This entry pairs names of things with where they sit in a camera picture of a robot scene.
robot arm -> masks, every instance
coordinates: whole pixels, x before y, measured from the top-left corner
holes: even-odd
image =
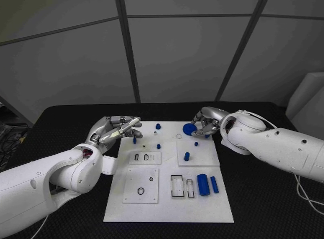
[[[102,172],[115,174],[116,161],[102,154],[117,138],[142,137],[132,127],[140,127],[139,118],[103,117],[83,144],[0,173],[0,238],[21,231],[89,192]],[[48,182],[61,191],[51,193]]]
[[[221,145],[243,155],[251,155],[280,170],[324,183],[324,141],[283,128],[266,129],[266,125],[246,111],[230,114],[212,107],[202,107],[194,121],[210,122],[208,130],[192,135],[220,131]]]

